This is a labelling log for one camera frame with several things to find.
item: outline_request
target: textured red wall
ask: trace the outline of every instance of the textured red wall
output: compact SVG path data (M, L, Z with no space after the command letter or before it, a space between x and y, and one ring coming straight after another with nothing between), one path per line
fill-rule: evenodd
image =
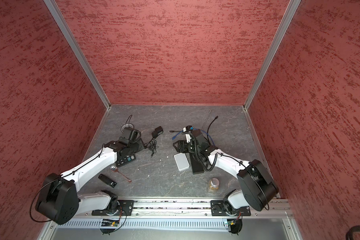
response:
M0 1L0 239L37 237L32 198L81 162L104 111L44 2Z
M250 116L304 240L344 239L360 224L360 1L302 0Z
M110 102L243 104L289 0L56 0Z

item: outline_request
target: gray tabletop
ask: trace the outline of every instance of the gray tabletop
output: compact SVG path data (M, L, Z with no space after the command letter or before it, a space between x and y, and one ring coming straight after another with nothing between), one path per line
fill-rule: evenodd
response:
M112 172L109 167L102 174L117 182L115 188L101 182L97 177L89 180L80 190L80 194L94 193L106 189L123 197L216 197L221 198L233 189L240 189L235 177L227 172L214 168L211 172L192 174L191 169L179 172L173 155L177 154L172 143L184 139L169 130L182 130L187 125L202 128L219 116L212 124L209 134L215 145L222 151L242 160L259 159L250 130L240 106L134 106L114 105L106 119L100 136L97 138L91 156L100 150L103 143L117 141L121 136L120 128L129 115L133 115L131 123L141 131L144 143L152 136L151 132L162 126L164 133L157 137L157 152L145 149L136 154L136 160L121 166L119 171L132 180L128 183L121 174ZM208 193L207 183L216 177L220 181L217 193Z

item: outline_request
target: power adapter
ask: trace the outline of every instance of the power adapter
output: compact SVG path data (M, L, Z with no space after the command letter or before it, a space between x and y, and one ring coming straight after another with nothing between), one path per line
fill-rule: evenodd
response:
M161 126L156 127L155 130L152 132L152 137L156 139L160 134L163 133L163 128Z

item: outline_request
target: spoon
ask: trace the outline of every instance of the spoon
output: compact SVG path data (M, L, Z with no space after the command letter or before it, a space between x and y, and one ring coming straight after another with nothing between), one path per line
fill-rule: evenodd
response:
M130 180L130 179L129 179L128 177L126 177L124 174L122 174L121 172L119 172L119 168L116 167L116 165L110 166L110 170L112 170L113 172L118 172L118 173L120 173L121 175L123 175L123 177L125 177L125 179L126 179L129 183L132 182L132 180Z

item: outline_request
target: jar lid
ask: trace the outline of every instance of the jar lid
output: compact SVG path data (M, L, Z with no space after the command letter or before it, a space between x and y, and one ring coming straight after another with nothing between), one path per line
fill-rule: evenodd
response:
M212 187L218 187L219 186L219 180L217 178L212 178L210 180L210 184Z

